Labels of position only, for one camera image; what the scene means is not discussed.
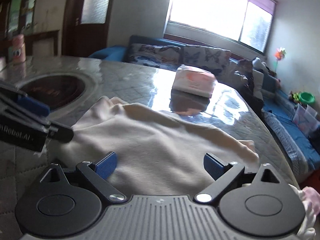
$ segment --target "blue gripper pad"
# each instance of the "blue gripper pad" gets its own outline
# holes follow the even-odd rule
[[[226,166],[208,154],[206,154],[203,158],[203,166],[214,180],[217,180],[226,172]]]
[[[103,179],[107,179],[115,171],[117,161],[117,154],[109,152],[102,160],[92,163],[93,170]]]
[[[31,97],[18,96],[16,104],[38,116],[47,117],[50,114],[49,106]]]

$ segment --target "pink and white tissue pack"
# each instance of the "pink and white tissue pack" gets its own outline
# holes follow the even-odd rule
[[[172,88],[201,97],[211,98],[216,83],[215,76],[209,71],[181,65],[177,69]]]

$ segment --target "silver bolt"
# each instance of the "silver bolt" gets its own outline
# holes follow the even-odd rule
[[[112,202],[121,202],[125,200],[125,196],[121,194],[112,194],[109,196],[109,200]]]
[[[196,195],[195,199],[198,202],[207,203],[207,202],[210,202],[212,200],[212,197],[209,194],[198,194],[198,195]]]

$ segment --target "pink bottle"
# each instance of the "pink bottle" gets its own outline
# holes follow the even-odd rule
[[[24,35],[19,34],[12,39],[12,62],[14,64],[26,61],[26,45],[24,43]]]

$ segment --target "window sill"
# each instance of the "window sill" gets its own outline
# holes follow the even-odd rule
[[[250,49],[232,39],[228,39],[205,30],[196,29],[191,26],[181,25],[176,22],[168,22],[165,33],[204,42],[219,48],[228,49],[231,50],[231,52],[245,58],[253,59],[254,57],[260,57],[262,60],[265,60],[265,56],[262,52]]]

